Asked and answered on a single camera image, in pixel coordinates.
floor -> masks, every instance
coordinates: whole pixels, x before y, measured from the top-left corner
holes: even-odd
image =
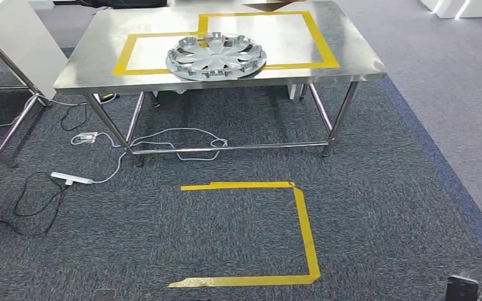
[[[332,115],[346,88],[318,85]],[[12,99],[27,96],[1,91],[6,110],[0,122],[21,107],[10,106]],[[113,288],[116,300],[124,301],[442,300],[448,275],[469,272],[482,283],[482,240],[461,213],[482,221],[479,210],[462,210],[444,187],[389,78],[362,85],[356,97],[329,158],[321,158],[320,148],[222,152],[208,162],[146,157],[142,168],[124,158],[111,181],[69,188],[48,234],[18,236],[0,224],[0,301],[89,301],[98,288]],[[136,136],[197,127],[230,145],[325,137],[312,97],[290,101],[285,86],[160,92],[159,99],[162,106],[154,108],[147,96]],[[124,95],[104,107],[124,129],[133,111],[128,103],[135,101],[136,95]],[[0,163],[0,220],[23,233],[47,227],[57,207],[53,201],[38,216],[12,215],[27,175],[58,171],[100,181],[121,153],[104,136],[92,145],[70,145],[75,134],[104,126],[88,109],[85,125],[62,130],[66,110],[54,105],[30,114],[6,152],[16,154],[19,168]],[[83,118],[79,107],[63,126]],[[151,141],[191,147],[211,139],[182,130]],[[308,273],[290,189],[181,191],[211,181],[294,182],[304,194],[321,276],[311,285],[168,288],[186,277]],[[35,176],[18,211],[41,208],[57,191]]]

yellow tape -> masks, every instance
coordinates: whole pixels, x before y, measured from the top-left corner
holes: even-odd
[[[312,284],[316,278],[310,275],[251,276],[251,277],[203,277],[186,278],[173,282],[168,287],[246,287],[263,285]]]
[[[224,14],[200,14],[198,15],[198,27],[196,31],[188,31],[182,33],[139,33],[139,34],[129,34],[123,50],[119,56],[119,59],[115,63],[112,74],[115,76],[121,75],[150,75],[150,74],[168,74],[171,73],[168,69],[142,69],[142,70],[127,70],[127,65],[130,60],[130,56],[134,47],[136,45],[136,40],[138,38],[150,38],[158,36],[194,36],[201,38],[205,33],[208,32],[208,19],[213,17],[231,17],[231,16],[271,16],[271,15],[293,15],[300,14],[306,27],[308,28],[311,38],[321,55],[323,61],[311,62],[311,63],[294,63],[294,64],[275,64],[266,65],[263,70],[282,70],[282,69],[314,69],[314,68],[338,68],[339,63],[335,60],[335,57],[331,53],[328,44],[324,36],[320,32],[315,23],[313,17],[309,11],[268,11],[268,12],[258,12],[258,13],[224,13]]]
[[[302,233],[302,240],[304,242],[304,251],[306,252],[309,275],[314,277],[313,280],[315,280],[321,276],[321,271],[319,270],[317,253],[315,252],[315,244],[313,241],[313,236],[311,235],[308,209],[306,208],[306,202],[304,202],[304,193],[296,187],[293,187],[292,191],[296,203],[296,211],[298,212],[298,223],[300,225],[300,232]]]
[[[288,188],[293,186],[293,182],[211,182],[208,185],[180,186],[180,190],[190,191],[234,188]]]
[[[239,287],[239,286],[261,286],[261,285],[301,285],[312,284],[321,276],[315,244],[311,235],[308,210],[304,201],[304,193],[295,186],[293,182],[211,182],[208,185],[184,185],[180,186],[182,191],[210,190],[210,189],[234,189],[234,188],[292,188],[298,222],[309,275],[286,275],[286,276],[247,276],[247,277],[198,277],[186,278],[180,282],[173,282],[168,287]]]
[[[317,50],[319,51],[319,54],[321,55],[326,67],[327,68],[339,67],[339,63],[337,63],[337,61],[335,60],[335,57],[329,50],[328,44],[326,44],[326,40],[324,39],[323,34],[320,32],[319,28],[317,27],[317,24],[315,23],[315,20],[313,19],[309,11],[303,11],[302,17],[304,18],[304,22],[308,27],[309,33],[311,33],[311,37],[315,42],[315,45],[317,45]]]

wire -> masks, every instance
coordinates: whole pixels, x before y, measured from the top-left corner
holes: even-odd
[[[140,140],[143,140],[143,139],[152,138],[154,136],[161,135],[165,132],[169,132],[169,131],[172,131],[172,130],[196,130],[196,131],[208,134],[208,135],[212,136],[213,138],[215,138],[210,142],[210,145],[212,147],[226,147],[226,146],[228,146],[228,140],[227,139],[219,138],[215,134],[213,134],[211,132],[208,132],[207,130],[201,130],[201,129],[197,129],[197,128],[193,128],[193,127],[177,127],[177,128],[173,128],[173,129],[165,129],[165,130],[162,130],[162,131],[157,132],[157,133],[152,134],[152,135],[147,135],[147,136],[144,136],[144,137],[136,138],[130,143],[130,146],[137,146],[137,145],[140,145],[140,144],[157,144],[157,145],[168,145],[172,149],[176,149],[176,147],[170,142],[140,141]],[[112,144],[112,147],[121,147],[121,145],[115,144],[112,137],[110,137],[110,135],[108,135],[105,132],[98,133],[95,137],[99,137],[101,135],[104,135],[104,136],[108,137],[108,139],[110,140],[110,142]],[[75,142],[75,140],[80,136],[81,136],[81,134],[78,134],[75,137],[71,138],[71,144],[72,145],[80,145],[80,144],[83,144],[83,143],[87,143],[86,141]],[[215,145],[215,143],[218,142],[218,141],[222,142],[222,145]],[[217,158],[217,156],[219,156],[219,153],[220,153],[220,151],[218,150],[215,153],[215,155],[211,158],[183,158],[182,156],[180,156],[179,153],[176,153],[176,155],[178,156],[178,159],[180,159],[181,161],[212,161],[212,160],[215,160]],[[119,156],[119,158],[117,159],[117,168],[108,178],[106,178],[102,181],[93,181],[93,183],[100,184],[100,183],[104,183],[104,182],[107,182],[107,181],[111,180],[121,169],[121,160],[125,155],[126,155],[126,153],[124,152]]]
[[[74,105],[72,107],[68,107],[67,110],[65,111],[65,115],[60,119],[60,127],[62,128],[62,130],[65,130],[66,132],[71,132],[72,130],[76,130],[77,128],[83,126],[86,122],[88,122],[88,106],[85,105],[86,103],[83,102],[83,103],[79,103],[78,105]],[[70,127],[70,128],[66,128],[64,125],[63,125],[63,121],[67,119],[67,116],[69,115],[69,112],[71,111],[71,109],[73,108],[76,108],[76,107],[79,107],[81,105],[84,105],[84,120],[74,126],[74,127]]]
[[[56,187],[58,187],[58,192],[55,193],[47,203],[45,203],[41,209],[37,210],[36,212],[34,213],[19,213],[19,205],[20,205],[20,202],[21,200],[23,199],[25,193],[26,193],[26,189],[28,187],[28,182],[29,180],[31,180],[32,177],[36,176],[36,175],[39,175],[39,174],[42,174],[44,176],[46,176],[49,181],[51,181]],[[24,186],[23,186],[23,189],[21,191],[21,193],[19,194],[19,197],[17,198],[16,202],[14,203],[14,210],[13,210],[13,214],[15,216],[19,216],[19,217],[32,217],[32,216],[36,216],[40,213],[42,213],[43,211],[45,211],[45,209],[51,204],[53,203],[53,200],[56,199],[56,209],[55,209],[55,213],[53,214],[53,217],[51,219],[51,221],[49,222],[49,225],[42,231],[42,232],[39,232],[39,233],[23,233],[21,232],[19,229],[17,229],[17,227],[15,227],[12,223],[8,222],[8,221],[1,221],[0,220],[0,223],[1,224],[5,224],[6,226],[10,227],[15,233],[19,234],[19,235],[22,235],[22,236],[37,236],[37,235],[42,235],[42,234],[47,234],[49,233],[49,231],[51,230],[53,224],[55,223],[55,220],[56,220],[56,216],[58,216],[58,211],[60,210],[60,206],[62,205],[62,202],[63,202],[63,199],[65,197],[65,191],[69,188],[69,186],[65,186],[63,187],[62,185],[58,184],[49,174],[47,174],[46,172],[35,172],[33,174],[31,174],[30,176],[28,176],[25,180],[25,183],[24,183]]]
[[[39,93],[36,93],[34,95],[32,95],[26,102],[25,102],[25,106],[23,108],[26,107],[26,104],[32,100],[32,98],[34,97],[39,97],[39,98],[43,98],[49,102],[54,102],[54,103],[57,103],[59,105],[66,105],[70,108],[67,109],[67,111],[65,112],[65,115],[62,117],[62,119],[60,119],[60,127],[63,129],[63,130],[66,130],[68,132],[72,131],[72,130],[76,130],[77,128],[83,126],[86,122],[88,122],[88,112],[87,112],[87,102],[82,102],[82,103],[65,103],[65,102],[57,102],[56,100],[52,100],[50,98],[47,98]],[[113,101],[114,99],[116,99],[116,97],[112,97],[110,98],[109,100],[105,101],[105,102],[100,102],[101,105],[105,105],[111,101]],[[82,123],[80,123],[79,125],[77,125],[76,127],[72,127],[71,129],[66,129],[64,126],[63,126],[63,121],[67,118],[67,116],[69,115],[69,112],[70,112],[70,109],[71,108],[74,108],[74,107],[77,107],[79,105],[84,105],[84,121]],[[19,118],[19,116],[16,116],[16,118],[14,118],[14,120],[12,120],[12,122],[8,123],[8,124],[0,124],[0,127],[9,127],[10,125],[13,125],[17,119]]]
[[[25,102],[25,105],[23,106],[23,110],[26,108],[26,104],[29,103],[32,100],[32,98],[34,98],[34,97],[38,97],[38,94],[34,94],[34,95],[30,96],[30,98]],[[12,122],[10,122],[9,124],[0,124],[0,127],[9,127],[10,125],[13,125],[18,118],[19,118],[19,116],[16,116],[16,118],[14,118],[14,120],[12,120]]]

black cable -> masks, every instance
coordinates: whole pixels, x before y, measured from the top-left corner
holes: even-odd
[[[76,108],[76,107],[81,106],[81,105],[84,106],[84,121],[81,122],[79,125],[77,125],[75,127],[66,129],[66,127],[63,125],[64,120],[67,119],[67,116],[69,115],[69,112],[71,111],[72,108]],[[82,102],[82,103],[79,103],[78,105],[74,105],[72,107],[67,108],[67,110],[65,111],[65,115],[62,117],[62,119],[60,119],[60,127],[62,128],[62,130],[65,130],[67,132],[71,132],[72,130],[76,130],[77,128],[83,126],[86,122],[88,122],[88,106],[87,106],[87,103]]]
[[[18,212],[18,208],[19,208],[19,202],[22,200],[23,196],[25,195],[25,192],[26,192],[26,188],[28,187],[28,181],[34,177],[35,175],[38,175],[38,174],[42,174],[44,176],[46,176],[54,185],[56,185],[58,187],[58,192],[55,193],[50,199],[49,201],[43,205],[41,207],[40,210],[37,210],[36,212],[34,213],[26,213],[26,214],[23,214],[23,213],[19,213]],[[23,235],[23,236],[36,236],[36,235],[42,235],[42,234],[47,234],[49,233],[49,230],[51,230],[53,224],[55,223],[55,220],[56,220],[56,217],[58,216],[58,211],[60,210],[60,206],[62,205],[62,202],[63,202],[63,199],[65,197],[65,191],[69,188],[69,186],[62,186],[60,184],[58,184],[49,174],[47,174],[46,172],[35,172],[33,174],[31,174],[30,176],[28,176],[25,180],[25,183],[24,183],[24,186],[23,186],[23,190],[21,192],[21,194],[19,194],[19,197],[17,198],[16,202],[14,203],[14,210],[13,210],[13,214],[15,216],[20,216],[20,217],[32,217],[32,216],[36,216],[38,214],[40,214],[41,212],[43,212],[52,202],[54,199],[56,199],[56,209],[55,209],[55,214],[53,215],[49,225],[42,231],[42,232],[39,232],[39,233],[34,233],[34,234],[31,234],[31,233],[23,233],[21,232],[20,230],[18,230],[14,225],[12,225],[11,223],[7,222],[7,221],[0,221],[1,224],[5,224],[6,226],[9,226],[15,233],[19,234],[19,235]]]

black object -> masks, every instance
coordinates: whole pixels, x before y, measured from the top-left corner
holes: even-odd
[[[25,195],[25,192],[26,192],[26,189],[27,189],[27,186],[28,186],[28,182],[32,179],[32,177],[35,177],[37,175],[45,176],[51,182],[51,184],[53,184],[56,187],[56,192],[52,195],[52,197],[49,199],[49,201],[47,201],[47,203],[45,203],[41,207],[41,209],[39,209],[39,210],[37,210],[33,213],[20,213],[19,212],[19,206],[21,204],[20,202],[23,199],[23,196]],[[24,235],[24,236],[36,236],[36,235],[43,235],[43,234],[49,233],[49,230],[51,230],[51,227],[55,223],[56,217],[58,216],[58,210],[60,210],[60,206],[62,205],[63,199],[65,197],[65,191],[68,188],[69,188],[69,186],[62,186],[62,185],[58,184],[49,174],[47,174],[45,172],[35,172],[35,173],[31,174],[25,180],[23,190],[21,191],[21,194],[19,195],[19,197],[17,198],[17,200],[14,204],[14,211],[12,213],[15,216],[19,216],[19,217],[32,217],[32,216],[36,216],[36,215],[44,212],[45,209],[47,209],[50,204],[55,203],[55,205],[53,206],[54,207],[54,213],[53,213],[53,216],[52,216],[48,226],[43,231],[38,232],[38,233],[23,233],[8,221],[1,221],[0,220],[0,224],[5,224],[6,226],[10,227],[15,233],[17,233],[19,235]]]
[[[104,94],[104,95],[99,95],[99,100],[100,100],[100,104],[104,104],[106,102],[109,102],[113,99],[116,99],[116,98],[119,98],[119,94],[117,93],[108,93],[108,94]],[[74,108],[77,108],[78,106],[83,106],[84,107],[84,119],[82,120],[82,122],[74,127],[66,127],[64,125],[64,121],[67,119],[67,117],[69,116],[69,113],[71,112],[71,110],[73,110]],[[79,127],[83,126],[86,122],[88,122],[88,106],[87,106],[87,102],[82,102],[82,103],[79,103],[77,105],[72,105],[70,107],[67,108],[67,110],[65,111],[65,115],[62,117],[62,119],[60,119],[60,127],[62,128],[62,130],[65,130],[67,132],[71,132],[72,130],[76,130],[78,129]]]
[[[478,286],[476,280],[452,275],[448,277],[446,301],[477,301]]]
[[[82,6],[91,8],[162,8],[167,6],[167,0],[78,0]]]

